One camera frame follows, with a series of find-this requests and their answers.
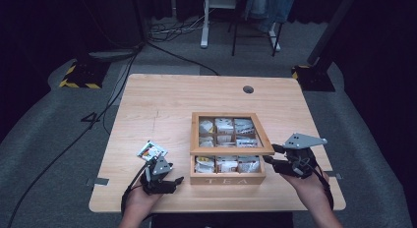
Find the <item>black backdrop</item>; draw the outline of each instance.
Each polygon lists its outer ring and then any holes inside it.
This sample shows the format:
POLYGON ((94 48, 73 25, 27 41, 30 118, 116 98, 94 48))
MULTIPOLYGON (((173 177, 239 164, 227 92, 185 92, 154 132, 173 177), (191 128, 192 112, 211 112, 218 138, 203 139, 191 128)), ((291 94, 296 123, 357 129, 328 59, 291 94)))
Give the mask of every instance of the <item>black backdrop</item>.
POLYGON ((50 91, 47 79, 56 68, 89 52, 120 48, 105 35, 123 47, 144 41, 145 2, 0 0, 0 142, 50 91))
POLYGON ((404 188, 414 226, 416 5, 417 0, 354 0, 320 55, 341 70, 346 93, 404 188))

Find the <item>yellow black caution tape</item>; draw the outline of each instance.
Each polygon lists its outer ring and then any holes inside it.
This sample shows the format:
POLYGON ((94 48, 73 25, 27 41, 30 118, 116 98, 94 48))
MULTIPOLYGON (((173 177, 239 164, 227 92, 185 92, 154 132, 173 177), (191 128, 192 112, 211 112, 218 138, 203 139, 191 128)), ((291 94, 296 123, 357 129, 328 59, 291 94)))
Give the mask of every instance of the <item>yellow black caution tape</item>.
POLYGON ((294 66, 291 69, 291 74, 292 74, 291 77, 293 79, 295 79, 295 80, 298 80, 297 70, 299 70, 299 69, 309 69, 309 68, 311 68, 311 66, 308 66, 308 65, 297 65, 297 66, 294 66))
POLYGON ((102 88, 102 82, 109 65, 107 63, 99 63, 91 67, 74 62, 59 86, 102 88))

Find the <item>chair leg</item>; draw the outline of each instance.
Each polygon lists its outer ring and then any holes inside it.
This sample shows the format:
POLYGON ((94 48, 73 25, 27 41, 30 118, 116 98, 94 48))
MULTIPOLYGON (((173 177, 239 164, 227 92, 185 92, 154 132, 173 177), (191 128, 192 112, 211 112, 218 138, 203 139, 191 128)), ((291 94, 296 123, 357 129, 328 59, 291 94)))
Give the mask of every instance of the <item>chair leg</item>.
POLYGON ((275 36, 275 45, 273 46, 272 57, 275 57, 276 46, 278 45, 279 36, 281 35, 282 25, 283 24, 279 24, 278 34, 275 36))

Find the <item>wooden box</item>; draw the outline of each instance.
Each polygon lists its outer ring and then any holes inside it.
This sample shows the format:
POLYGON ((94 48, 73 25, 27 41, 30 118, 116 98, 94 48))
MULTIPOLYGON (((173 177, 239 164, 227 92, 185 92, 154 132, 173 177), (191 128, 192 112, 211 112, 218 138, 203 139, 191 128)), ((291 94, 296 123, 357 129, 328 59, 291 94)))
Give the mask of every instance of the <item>wooden box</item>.
POLYGON ((192 116, 192 185, 259 185, 262 155, 273 155, 255 113, 195 112, 192 116))

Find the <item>hand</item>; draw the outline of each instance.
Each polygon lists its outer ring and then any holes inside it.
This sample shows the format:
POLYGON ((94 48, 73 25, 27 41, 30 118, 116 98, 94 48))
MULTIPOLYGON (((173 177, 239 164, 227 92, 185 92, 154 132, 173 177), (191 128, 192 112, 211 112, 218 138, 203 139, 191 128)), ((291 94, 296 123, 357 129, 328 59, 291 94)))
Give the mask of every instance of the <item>hand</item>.
POLYGON ((162 197, 162 194, 147 195, 144 192, 140 181, 136 182, 135 186, 126 200, 126 208, 123 219, 119 225, 119 228, 127 227, 139 227, 142 220, 147 217, 152 207, 162 197))
MULTIPOLYGON (((280 175, 294 187, 298 198, 310 211, 318 227, 342 227, 330 208, 325 189, 316 174, 306 179, 280 175)), ((323 176, 328 181, 328 174, 324 172, 323 176)))

